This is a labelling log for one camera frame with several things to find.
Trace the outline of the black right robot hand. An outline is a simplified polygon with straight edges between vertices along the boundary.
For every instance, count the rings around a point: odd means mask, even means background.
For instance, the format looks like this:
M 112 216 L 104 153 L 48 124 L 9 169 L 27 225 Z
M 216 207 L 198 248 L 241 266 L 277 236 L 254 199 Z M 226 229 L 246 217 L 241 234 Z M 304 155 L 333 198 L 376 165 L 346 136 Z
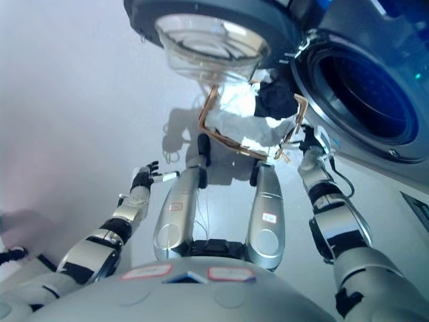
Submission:
M 327 131 L 320 125 L 316 128 L 302 124 L 301 129 L 304 132 L 304 140 L 300 142 L 299 150 L 305 153 L 311 147 L 319 147 L 325 154 L 331 151 L 331 142 Z

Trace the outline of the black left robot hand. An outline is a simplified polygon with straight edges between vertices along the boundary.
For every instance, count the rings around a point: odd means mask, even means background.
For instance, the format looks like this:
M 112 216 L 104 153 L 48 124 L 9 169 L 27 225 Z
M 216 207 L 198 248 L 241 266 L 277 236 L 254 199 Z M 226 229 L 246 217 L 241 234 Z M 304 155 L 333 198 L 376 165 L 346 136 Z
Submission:
M 155 183 L 167 182 L 180 176 L 178 171 L 160 173 L 158 170 L 158 161 L 153 161 L 144 167 L 138 168 L 131 182 L 130 190 L 132 191 L 134 188 L 140 186 L 150 189 Z

